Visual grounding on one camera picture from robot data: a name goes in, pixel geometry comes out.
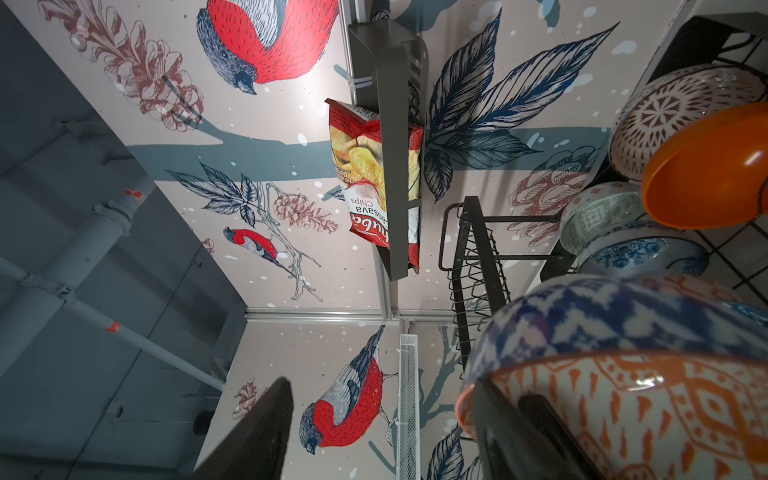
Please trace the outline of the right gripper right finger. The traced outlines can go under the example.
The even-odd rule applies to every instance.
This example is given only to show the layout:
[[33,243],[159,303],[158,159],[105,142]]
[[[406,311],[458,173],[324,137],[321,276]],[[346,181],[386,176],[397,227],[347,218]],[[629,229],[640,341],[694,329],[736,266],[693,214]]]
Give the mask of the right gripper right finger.
[[507,399],[489,379],[474,385],[474,418],[486,479],[601,479],[595,463],[549,401]]

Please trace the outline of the red white patterned bowl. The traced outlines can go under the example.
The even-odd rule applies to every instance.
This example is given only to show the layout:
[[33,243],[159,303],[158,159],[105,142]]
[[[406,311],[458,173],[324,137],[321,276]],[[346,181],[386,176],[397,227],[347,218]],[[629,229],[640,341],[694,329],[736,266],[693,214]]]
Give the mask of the red white patterned bowl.
[[[531,362],[476,382],[481,379],[512,402],[528,394],[545,397],[601,479],[767,475],[766,361],[612,353]],[[475,383],[462,390],[455,412],[476,441]]]

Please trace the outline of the black wire dish rack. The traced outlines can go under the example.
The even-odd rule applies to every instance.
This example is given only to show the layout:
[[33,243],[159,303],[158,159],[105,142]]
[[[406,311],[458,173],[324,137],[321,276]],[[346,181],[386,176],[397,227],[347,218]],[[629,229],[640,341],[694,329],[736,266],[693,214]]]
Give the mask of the black wire dish rack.
[[[735,66],[749,69],[751,57],[767,43],[767,16],[740,12],[698,14],[670,30],[660,52],[646,69],[648,81],[674,70],[698,64]],[[538,278],[551,278],[574,272],[575,254],[557,242],[548,254],[502,254],[491,227],[494,224],[543,224],[553,229],[564,225],[564,208],[549,215],[486,215],[480,200],[468,196],[445,210],[455,215],[459,232],[452,266],[447,268],[450,298],[456,326],[459,364],[466,365],[473,344],[488,319],[510,302],[511,294],[503,272],[506,261],[538,262]]]

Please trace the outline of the orange plastic bowl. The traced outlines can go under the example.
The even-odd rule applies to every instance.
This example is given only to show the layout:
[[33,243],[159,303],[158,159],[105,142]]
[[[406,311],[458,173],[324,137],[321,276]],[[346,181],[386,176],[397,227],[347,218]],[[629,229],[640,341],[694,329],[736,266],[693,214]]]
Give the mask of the orange plastic bowl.
[[641,182],[646,212],[679,230],[735,226],[767,213],[767,104],[704,117],[668,139]]

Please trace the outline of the blue white rimmed bowl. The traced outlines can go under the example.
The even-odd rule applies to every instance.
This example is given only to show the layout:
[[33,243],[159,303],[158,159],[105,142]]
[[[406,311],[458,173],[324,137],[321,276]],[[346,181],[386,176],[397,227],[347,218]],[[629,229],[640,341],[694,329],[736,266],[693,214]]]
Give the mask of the blue white rimmed bowl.
[[577,257],[576,272],[614,278],[664,271],[701,275],[708,265],[707,249],[684,233],[628,222],[591,240]]

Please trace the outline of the white brown patterned bowl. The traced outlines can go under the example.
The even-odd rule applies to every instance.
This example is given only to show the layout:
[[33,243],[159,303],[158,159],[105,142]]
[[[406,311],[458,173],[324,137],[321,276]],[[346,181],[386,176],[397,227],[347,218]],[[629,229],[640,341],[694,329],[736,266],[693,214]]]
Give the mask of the white brown patterned bowl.
[[652,156],[678,131],[766,94],[767,80],[742,66],[702,64],[665,74],[634,93],[620,111],[609,142],[610,164],[639,182]]

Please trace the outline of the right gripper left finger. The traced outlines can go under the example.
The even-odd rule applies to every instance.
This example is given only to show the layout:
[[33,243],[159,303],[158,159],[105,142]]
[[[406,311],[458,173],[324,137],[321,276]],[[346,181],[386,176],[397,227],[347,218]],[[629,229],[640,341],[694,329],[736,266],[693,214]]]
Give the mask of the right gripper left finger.
[[278,378],[226,438],[193,471],[193,479],[274,480],[282,477],[294,403]]

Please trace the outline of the grey green patterned bowl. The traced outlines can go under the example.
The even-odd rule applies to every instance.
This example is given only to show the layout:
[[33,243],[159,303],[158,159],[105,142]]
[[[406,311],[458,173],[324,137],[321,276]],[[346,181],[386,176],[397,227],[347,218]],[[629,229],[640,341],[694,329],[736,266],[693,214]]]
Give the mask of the grey green patterned bowl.
[[627,182],[594,185],[576,195],[563,210],[560,243],[576,255],[602,232],[624,222],[652,223],[643,207],[640,187]]

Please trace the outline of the dark blue patterned bowl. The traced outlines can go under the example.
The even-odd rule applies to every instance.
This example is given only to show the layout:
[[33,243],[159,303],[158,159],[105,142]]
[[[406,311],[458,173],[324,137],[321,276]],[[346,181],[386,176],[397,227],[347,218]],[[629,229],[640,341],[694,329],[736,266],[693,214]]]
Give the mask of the dark blue patterned bowl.
[[636,279],[568,275],[497,311],[471,348],[462,388],[503,368],[601,352],[767,359],[767,330],[713,301]]

